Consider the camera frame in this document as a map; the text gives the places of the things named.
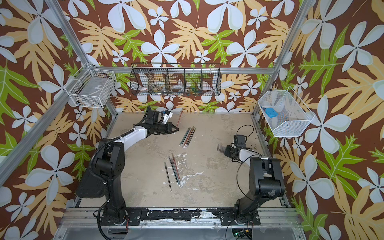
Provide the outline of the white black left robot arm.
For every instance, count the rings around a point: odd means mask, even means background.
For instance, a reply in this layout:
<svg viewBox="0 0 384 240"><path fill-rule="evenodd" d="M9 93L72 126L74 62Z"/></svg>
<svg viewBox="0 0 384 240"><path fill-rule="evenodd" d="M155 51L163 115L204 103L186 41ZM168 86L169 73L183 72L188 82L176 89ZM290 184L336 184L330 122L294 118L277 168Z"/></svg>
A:
<svg viewBox="0 0 384 240"><path fill-rule="evenodd" d="M121 224L127 218L126 202L121 187L125 168L125 151L151 135L169 135L179 128L169 122L169 110L147 108L143 118L133 128L113 139L104 138L91 157L90 164L78 186L77 195L84 199L105 197L101 207L103 221Z"/></svg>

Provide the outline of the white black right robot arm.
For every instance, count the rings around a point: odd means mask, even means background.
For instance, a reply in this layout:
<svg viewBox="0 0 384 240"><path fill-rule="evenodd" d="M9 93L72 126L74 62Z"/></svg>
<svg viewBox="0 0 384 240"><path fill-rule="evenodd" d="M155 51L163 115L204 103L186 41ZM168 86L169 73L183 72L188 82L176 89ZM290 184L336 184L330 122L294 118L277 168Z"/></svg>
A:
<svg viewBox="0 0 384 240"><path fill-rule="evenodd" d="M231 212L220 217L223 226L261 224L258 208L264 203L283 197L285 184L280 160L268 158L247 148L245 135L234 135L234 142L226 146L225 156L249 165L249 191L243 193Z"/></svg>

